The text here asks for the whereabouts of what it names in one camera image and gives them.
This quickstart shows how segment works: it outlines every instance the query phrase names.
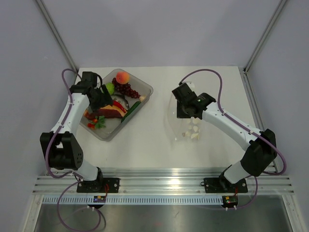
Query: toy fish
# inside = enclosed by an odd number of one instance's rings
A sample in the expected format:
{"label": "toy fish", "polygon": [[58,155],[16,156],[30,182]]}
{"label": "toy fish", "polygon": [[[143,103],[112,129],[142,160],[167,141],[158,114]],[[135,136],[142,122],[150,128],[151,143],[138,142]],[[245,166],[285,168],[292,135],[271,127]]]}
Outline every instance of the toy fish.
{"label": "toy fish", "polygon": [[111,95],[113,101],[120,103],[127,111],[130,109],[129,102],[125,99],[124,95],[113,94]]}

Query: tabletop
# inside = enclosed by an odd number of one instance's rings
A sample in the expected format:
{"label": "tabletop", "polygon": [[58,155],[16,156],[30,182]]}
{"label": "tabletop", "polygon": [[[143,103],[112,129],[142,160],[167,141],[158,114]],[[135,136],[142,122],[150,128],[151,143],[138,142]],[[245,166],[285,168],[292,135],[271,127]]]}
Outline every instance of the tabletop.
{"label": "tabletop", "polygon": [[[190,72],[209,68],[223,79],[222,106],[240,120],[255,126],[243,82],[236,66],[208,67],[126,67],[121,68],[154,88],[149,101],[109,142],[101,141],[79,126],[77,141],[84,159],[106,168],[225,168],[240,160],[244,151],[222,131],[201,122],[198,141],[176,141],[168,123],[171,91]],[[116,68],[80,68],[102,78]],[[188,78],[197,95],[206,92],[217,99],[219,79],[211,72]]]}

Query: clear plastic tray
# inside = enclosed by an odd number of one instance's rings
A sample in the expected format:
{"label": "clear plastic tray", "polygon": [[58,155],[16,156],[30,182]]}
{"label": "clear plastic tray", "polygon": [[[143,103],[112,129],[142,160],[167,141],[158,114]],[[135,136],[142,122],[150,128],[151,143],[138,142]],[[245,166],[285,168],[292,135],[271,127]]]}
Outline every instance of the clear plastic tray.
{"label": "clear plastic tray", "polygon": [[[113,70],[110,74],[103,78],[103,83],[107,84],[109,82],[112,82],[113,78],[116,77],[117,73],[121,71],[125,70]],[[145,96],[145,99],[136,107],[136,109],[130,115],[125,118],[123,122],[121,122],[121,118],[107,118],[105,119],[104,128],[93,130],[87,127],[87,124],[90,122],[90,120],[88,120],[86,117],[82,117],[80,124],[100,140],[110,141],[122,129],[122,127],[124,127],[128,123],[128,121],[130,121],[130,119],[146,104],[154,91],[154,89],[150,85],[146,84],[145,82],[131,74],[129,75],[129,84],[131,84],[131,88],[133,90],[136,90],[141,96]],[[125,97],[129,103],[130,108],[135,102],[139,101],[139,99],[134,99],[127,96]]]}

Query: red grapes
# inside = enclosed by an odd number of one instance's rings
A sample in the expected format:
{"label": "red grapes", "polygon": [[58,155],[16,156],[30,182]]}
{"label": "red grapes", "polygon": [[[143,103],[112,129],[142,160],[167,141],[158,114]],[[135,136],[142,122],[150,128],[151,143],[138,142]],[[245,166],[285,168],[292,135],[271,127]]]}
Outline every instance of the red grapes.
{"label": "red grapes", "polygon": [[112,80],[112,84],[115,86],[115,90],[118,91],[119,93],[123,94],[123,95],[126,95],[128,97],[131,97],[131,98],[139,98],[140,97],[140,94],[131,89],[131,85],[130,84],[120,84],[116,81],[116,78],[114,78]]}

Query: gray wall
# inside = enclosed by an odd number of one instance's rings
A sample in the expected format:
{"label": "gray wall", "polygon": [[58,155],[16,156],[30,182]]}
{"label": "gray wall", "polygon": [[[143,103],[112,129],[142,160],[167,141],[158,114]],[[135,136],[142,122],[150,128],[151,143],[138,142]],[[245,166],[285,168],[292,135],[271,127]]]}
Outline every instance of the gray wall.
{"label": "gray wall", "polygon": [[279,0],[44,0],[79,67],[244,66]]}
{"label": "gray wall", "polygon": [[0,29],[0,230],[16,232],[45,170],[39,137],[64,108],[68,64],[32,0],[2,2]]}
{"label": "gray wall", "polygon": [[309,228],[309,1],[289,1],[249,72],[266,126],[288,162]]}

